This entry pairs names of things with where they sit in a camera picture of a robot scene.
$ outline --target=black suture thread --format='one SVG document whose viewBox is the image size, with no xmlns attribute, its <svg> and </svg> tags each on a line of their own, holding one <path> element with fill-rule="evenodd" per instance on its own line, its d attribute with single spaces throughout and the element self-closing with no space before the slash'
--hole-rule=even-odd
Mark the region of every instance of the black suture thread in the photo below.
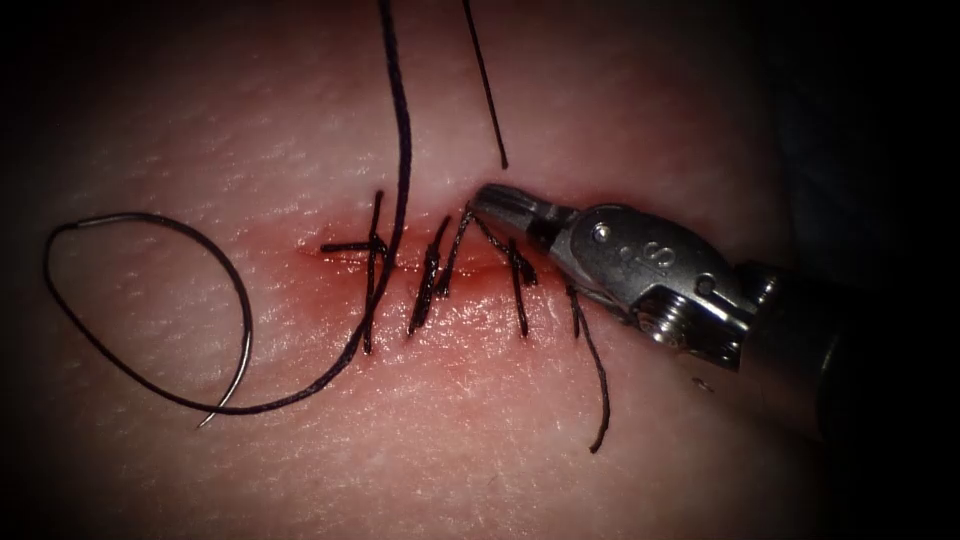
<svg viewBox="0 0 960 540">
<path fill-rule="evenodd" d="M 413 305 L 413 314 L 410 317 L 410 326 L 407 327 L 407 335 L 412 336 L 414 330 L 421 328 L 427 321 L 427 315 L 430 313 L 430 302 L 433 300 L 434 280 L 437 277 L 437 270 L 440 268 L 440 239 L 443 238 L 443 232 L 447 230 L 450 223 L 450 216 L 443 218 L 433 242 L 427 246 L 427 252 L 423 256 L 423 276 L 420 277 L 420 289 L 417 292 L 417 300 Z"/>
<path fill-rule="evenodd" d="M 567 285 L 567 296 L 570 297 L 570 312 L 573 314 L 573 339 L 580 339 L 580 317 L 577 316 L 577 291 L 573 285 Z"/>
<path fill-rule="evenodd" d="M 487 237 L 487 241 L 490 242 L 493 247 L 497 248 L 504 255 L 507 256 L 507 261 L 511 260 L 513 253 L 516 253 L 517 264 L 519 266 L 520 275 L 523 276 L 524 285 L 536 285 L 537 284 L 537 271 L 533 268 L 533 265 L 530 264 L 523 255 L 520 254 L 517 250 L 511 250 L 509 246 L 501 242 L 490 228 L 487 227 L 487 224 L 483 222 L 479 217 L 477 217 L 473 212 L 466 210 L 463 212 L 463 215 L 460 216 L 460 224 L 457 226 L 457 234 L 453 237 L 453 244 L 450 246 L 450 253 L 447 255 L 447 264 L 443 268 L 443 272 L 440 273 L 440 279 L 437 280 L 436 294 L 438 296 L 449 297 L 450 296 L 450 282 L 453 279 L 453 265 L 456 262 L 457 254 L 460 252 L 460 242 L 463 240 L 463 235 L 467 230 L 467 225 L 470 222 L 474 222 L 480 227 L 480 230 L 483 232 L 484 236 Z"/>
<path fill-rule="evenodd" d="M 376 277 L 377 251 L 383 245 L 383 240 L 377 234 L 377 223 L 380 221 L 380 203 L 383 202 L 383 190 L 377 190 L 373 200 L 373 219 L 370 220 L 370 233 L 367 235 L 367 242 L 370 243 L 370 251 L 367 253 L 367 293 L 364 296 L 364 309 L 371 309 L 370 303 L 373 300 L 373 283 Z M 373 318 L 367 327 L 363 329 L 363 353 L 370 354 L 373 350 Z"/>
<path fill-rule="evenodd" d="M 497 121 L 497 108 L 493 105 L 493 93 L 490 91 L 490 81 L 487 79 L 487 67 L 480 52 L 480 39 L 477 37 L 477 28 L 473 24 L 473 10 L 470 9 L 470 0 L 463 0 L 463 12 L 467 16 L 467 26 L 470 27 L 470 38 L 473 40 L 473 50 L 477 53 L 477 64 L 480 66 L 480 78 L 483 79 L 483 91 L 487 95 L 487 108 L 490 110 L 490 119 L 493 120 L 493 132 L 497 137 L 497 149 L 500 151 L 500 168 L 506 170 L 507 151 L 503 147 L 503 137 L 500 135 L 500 122 Z"/>
<path fill-rule="evenodd" d="M 483 222 L 483 220 L 481 220 L 477 216 L 473 216 L 473 221 L 477 224 L 478 227 L 480 227 L 480 230 L 483 231 L 483 234 L 486 235 L 487 240 L 491 244 L 496 246 L 497 249 L 502 251 L 508 258 L 513 257 L 514 254 L 516 254 L 518 270 L 520 271 L 520 275 L 523 276 L 523 284 L 536 285 L 537 271 L 534 270 L 533 265 L 530 264 L 530 262 L 526 258 L 520 255 L 519 251 L 517 251 L 516 249 L 511 249 L 510 246 L 504 245 L 503 242 L 498 240 L 497 237 L 494 236 L 493 233 L 490 231 L 490 229 L 487 227 L 487 224 Z"/>
<path fill-rule="evenodd" d="M 520 336 L 527 337 L 527 311 L 523 307 L 523 293 L 520 291 L 520 252 L 517 241 L 508 240 L 510 246 L 510 278 L 513 281 L 513 296 L 517 301 L 517 319 L 520 322 Z"/>
<path fill-rule="evenodd" d="M 364 296 L 364 307 L 369 309 L 370 300 L 373 298 L 373 285 L 376 277 L 377 256 L 381 258 L 387 252 L 387 246 L 383 243 L 380 235 L 377 234 L 377 224 L 380 221 L 380 204 L 383 202 L 383 190 L 377 190 L 373 200 L 373 217 L 370 220 L 370 232 L 367 233 L 366 242 L 348 242 L 345 244 L 323 244 L 320 251 L 323 253 L 336 253 L 338 251 L 366 251 L 367 252 L 367 292 Z M 373 319 L 363 330 L 363 352 L 370 354 L 373 350 Z"/>
<path fill-rule="evenodd" d="M 310 383 L 310 385 L 303 390 L 288 396 L 268 403 L 261 403 L 247 407 L 223 407 L 208 405 L 206 403 L 199 403 L 197 401 L 178 396 L 172 392 L 168 392 L 167 390 L 164 390 L 163 388 L 160 388 L 159 386 L 143 378 L 136 371 L 121 362 L 116 356 L 113 355 L 113 353 L 104 347 L 103 344 L 100 343 L 92 333 L 86 330 L 86 327 L 80 325 L 80 330 L 84 332 L 84 334 L 87 336 L 87 339 L 100 350 L 101 354 L 104 354 L 108 360 L 113 362 L 114 365 L 127 373 L 127 375 L 129 375 L 135 381 L 139 382 L 144 388 L 178 405 L 182 405 L 190 409 L 196 409 L 198 411 L 226 415 L 259 414 L 276 410 L 281 407 L 286 407 L 287 405 L 291 405 L 316 394 L 330 384 L 330 381 L 336 378 L 336 376 L 339 375 L 347 366 L 350 365 L 350 362 L 353 361 L 353 358 L 357 353 L 357 348 L 360 346 L 360 340 L 363 335 L 363 331 L 366 326 L 370 324 L 370 321 L 373 320 L 373 312 L 377 305 L 379 305 L 380 300 L 383 298 L 383 294 L 387 289 L 387 283 L 390 280 L 390 275 L 392 274 L 393 268 L 396 265 L 397 249 L 400 247 L 400 240 L 403 238 L 403 227 L 407 216 L 407 202 L 410 196 L 410 171 L 413 161 L 413 137 L 410 129 L 410 113 L 407 109 L 407 98 L 403 91 L 403 78 L 400 73 L 399 52 L 397 50 L 397 36 L 393 28 L 393 16 L 390 12 L 389 0 L 379 0 L 378 7 L 380 9 L 380 26 L 383 34 L 384 52 L 386 53 L 387 57 L 387 75 L 390 80 L 390 93 L 393 97 L 393 108 L 397 120 L 400 160 L 397 166 L 397 205 L 393 219 L 393 232 L 390 235 L 390 244 L 387 246 L 387 251 L 383 257 L 383 271 L 380 273 L 380 279 L 377 281 L 377 287 L 373 291 L 373 298 L 371 299 L 370 304 L 367 306 L 367 309 L 364 310 L 363 319 L 359 324 L 357 324 L 357 327 L 354 329 L 353 333 L 350 334 L 350 337 L 347 339 L 347 343 L 344 345 L 340 356 L 337 357 L 336 361 L 334 361 L 327 371 L 320 375 L 317 380 Z M 157 220 L 167 219 L 163 218 L 162 216 L 150 216 L 150 218 Z M 54 230 L 54 232 L 51 234 L 51 237 L 47 240 L 47 251 L 46 255 L 44 256 L 44 263 L 48 262 L 50 244 L 52 243 L 56 234 L 64 229 L 71 228 L 77 228 L 77 224 L 70 223 L 67 225 L 61 225 Z M 198 236 L 197 238 L 206 239 L 202 235 Z M 210 246 L 216 248 L 216 245 L 214 245 L 213 242 L 210 242 Z M 219 249 L 211 251 L 213 251 L 214 255 L 216 255 Z M 49 280 L 49 269 L 47 268 L 46 264 L 44 265 L 44 274 L 47 277 L 49 287 L 52 285 L 52 281 Z M 56 294 L 56 290 L 53 289 L 52 292 L 55 293 L 54 297 L 57 299 L 64 312 L 66 312 L 68 316 L 72 316 L 71 318 L 75 319 L 75 324 L 78 323 L 79 319 L 77 319 L 76 315 L 73 315 L 73 312 L 69 310 L 69 308 L 66 306 L 66 302 L 64 302 L 63 299 Z"/>
<path fill-rule="evenodd" d="M 242 332 L 240 338 L 240 357 L 237 360 L 237 371 L 234 373 L 233 379 L 230 381 L 226 392 L 224 392 L 223 397 L 220 398 L 218 403 L 218 407 L 223 407 L 240 385 L 240 381 L 243 379 L 243 376 L 247 371 L 247 366 L 250 364 L 250 351 L 253 346 L 253 312 L 250 308 L 250 298 L 247 295 L 247 290 L 243 284 L 243 279 L 240 277 L 240 273 L 237 272 L 237 269 L 233 266 L 233 263 L 230 262 L 230 259 L 227 257 L 226 253 L 224 253 L 223 250 L 221 250 L 220 247 L 213 242 L 213 240 L 206 237 L 200 231 L 190 227 L 189 225 L 186 225 L 185 223 L 181 223 L 168 217 L 142 212 L 109 214 L 60 225 L 50 233 L 44 246 L 43 279 L 46 282 L 47 290 L 53 296 L 53 299 L 57 302 L 57 305 L 60 306 L 60 309 L 67 315 L 67 318 L 73 322 L 74 326 L 80 330 L 80 333 L 87 338 L 87 341 L 89 341 L 98 351 L 100 351 L 100 354 L 102 354 L 110 363 L 147 389 L 150 389 L 164 397 L 171 395 L 166 390 L 154 385 L 145 377 L 137 373 L 133 368 L 120 360 L 120 358 L 117 357 L 117 355 L 115 355 L 113 351 L 111 351 L 106 345 L 104 345 L 103 342 L 101 342 L 93 334 L 93 332 L 91 332 L 90 329 L 83 324 L 83 321 L 80 320 L 80 317 L 78 317 L 77 314 L 70 309 L 70 306 L 67 304 L 66 300 L 64 300 L 63 296 L 60 295 L 60 291 L 57 290 L 56 285 L 53 283 L 53 276 L 50 274 L 50 253 L 53 249 L 54 241 L 61 233 L 65 231 L 80 230 L 122 222 L 151 223 L 183 234 L 212 253 L 214 258 L 217 259 L 217 262 L 220 263 L 220 266 L 223 267 L 223 269 L 227 272 L 227 275 L 230 277 L 230 282 L 232 283 L 234 290 L 237 292 L 237 297 L 240 299 Z M 214 415 L 220 411 L 216 410 L 216 408 L 210 408 L 207 409 L 206 412 L 209 414 L 197 425 L 198 429 L 206 425 L 214 417 Z"/>
<path fill-rule="evenodd" d="M 457 254 L 460 252 L 460 242 L 463 240 L 463 233 L 467 230 L 467 225 L 473 219 L 473 212 L 467 210 L 460 216 L 460 224 L 457 225 L 457 234 L 453 237 L 453 244 L 450 246 L 450 253 L 447 254 L 447 264 L 440 272 L 440 279 L 437 280 L 436 294 L 444 298 L 450 296 L 450 281 L 453 279 L 453 263 L 457 260 Z"/>
<path fill-rule="evenodd" d="M 600 428 L 597 430 L 597 438 L 590 445 L 590 453 L 596 454 L 603 444 L 603 437 L 610 427 L 610 393 L 607 388 L 607 371 L 603 369 L 603 362 L 600 361 L 600 354 L 597 347 L 593 344 L 593 338 L 590 337 L 590 327 L 587 325 L 587 318 L 583 315 L 583 308 L 580 307 L 580 300 L 577 298 L 577 292 L 573 287 L 567 286 L 567 294 L 570 296 L 570 306 L 573 308 L 574 317 L 583 325 L 583 336 L 587 340 L 587 347 L 590 348 L 590 354 L 593 355 L 593 362 L 597 366 L 597 375 L 600 377 L 600 395 L 603 400 L 603 418 L 600 420 Z"/>
</svg>

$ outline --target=skin texture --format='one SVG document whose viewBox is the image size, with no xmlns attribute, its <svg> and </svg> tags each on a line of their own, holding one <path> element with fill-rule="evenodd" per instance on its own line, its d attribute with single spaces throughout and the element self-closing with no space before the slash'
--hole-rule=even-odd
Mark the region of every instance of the skin texture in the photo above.
<svg viewBox="0 0 960 540">
<path fill-rule="evenodd" d="M 168 403 L 105 362 L 43 289 L 56 224 L 158 212 L 214 239 L 255 315 L 234 405 L 306 386 L 360 318 L 375 190 L 390 234 L 397 140 L 376 6 L 232 7 L 131 16 L 75 70 L 16 171 L 7 294 L 25 519 L 75 535 L 150 538 L 636 538 L 816 532 L 815 446 L 719 406 L 670 355 L 584 301 L 599 385 L 559 276 L 530 258 L 530 336 L 508 268 L 471 229 L 451 297 L 406 336 L 417 267 L 444 215 L 487 181 L 556 202 L 632 204 L 731 262 L 789 263 L 771 126 L 749 41 L 720 5 L 484 2 L 474 16 L 510 159 L 499 166 L 463 12 L 394 7 L 413 121 L 408 229 L 358 354 L 305 402 L 218 417 Z M 448 232 L 441 252 L 446 253 Z M 151 380 L 213 403 L 240 312 L 222 270 L 183 237 L 121 225 L 65 237 L 54 278 L 91 328 Z"/>
</svg>

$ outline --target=pink skin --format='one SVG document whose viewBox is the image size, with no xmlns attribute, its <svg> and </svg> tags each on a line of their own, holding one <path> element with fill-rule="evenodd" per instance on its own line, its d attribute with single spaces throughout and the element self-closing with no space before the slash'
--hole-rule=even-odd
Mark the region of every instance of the pink skin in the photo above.
<svg viewBox="0 0 960 540">
<path fill-rule="evenodd" d="M 589 453 L 597 376 L 542 258 L 531 255 L 541 284 L 524 290 L 528 339 L 509 271 L 474 229 L 451 297 L 406 336 L 426 244 L 490 180 L 572 205 L 633 204 L 731 262 L 789 261 L 769 119 L 734 18 L 598 5 L 474 6 L 506 171 L 460 5 L 395 6 L 414 138 L 403 269 L 373 354 L 307 401 L 196 431 L 203 413 L 110 366 L 36 265 L 15 267 L 30 306 L 16 366 L 35 458 L 25 474 L 71 526 L 189 538 L 811 533 L 815 448 L 719 406 L 664 349 L 584 301 L 613 411 Z M 363 301 L 361 256 L 311 253 L 363 240 L 377 189 L 380 234 L 391 231 L 398 150 L 376 6 L 237 9 L 176 32 L 140 23 L 106 53 L 109 72 L 75 81 L 95 99 L 48 127 L 62 151 L 26 189 L 18 242 L 36 253 L 56 223 L 123 210 L 197 227 L 234 261 L 254 309 L 252 366 L 231 404 L 292 393 L 333 361 Z M 122 225 L 64 237 L 54 266 L 121 358 L 184 396 L 220 397 L 240 315 L 212 257 Z"/>
</svg>

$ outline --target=skin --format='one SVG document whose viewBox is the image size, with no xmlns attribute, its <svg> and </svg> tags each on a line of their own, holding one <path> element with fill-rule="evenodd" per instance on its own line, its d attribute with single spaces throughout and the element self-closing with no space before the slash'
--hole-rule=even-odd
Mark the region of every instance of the skin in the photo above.
<svg viewBox="0 0 960 540">
<path fill-rule="evenodd" d="M 450 298 L 406 335 L 427 243 L 488 181 L 575 206 L 624 202 L 731 263 L 789 265 L 770 118 L 733 10 L 475 5 L 507 170 L 460 5 L 400 2 L 394 16 L 413 184 L 373 354 L 304 402 L 200 431 L 203 413 L 137 386 L 62 315 L 41 280 L 44 236 L 125 210 L 200 229 L 254 309 L 252 366 L 231 404 L 306 386 L 359 321 L 365 283 L 362 254 L 317 249 L 364 240 L 377 189 L 380 234 L 391 230 L 398 150 L 376 6 L 211 10 L 189 25 L 134 16 L 75 70 L 72 100 L 35 128 L 56 152 L 23 160 L 7 218 L 17 234 L 5 242 L 25 254 L 4 280 L 22 284 L 6 293 L 22 315 L 5 340 L 21 517 L 99 538 L 814 534 L 818 448 L 719 405 L 668 351 L 584 300 L 613 411 L 591 455 L 593 361 L 560 276 L 529 249 L 541 282 L 524 290 L 526 340 L 508 268 L 473 228 Z M 186 397 L 220 397 L 240 311 L 212 257 L 121 225 L 65 237 L 54 266 L 121 358 Z"/>
</svg>

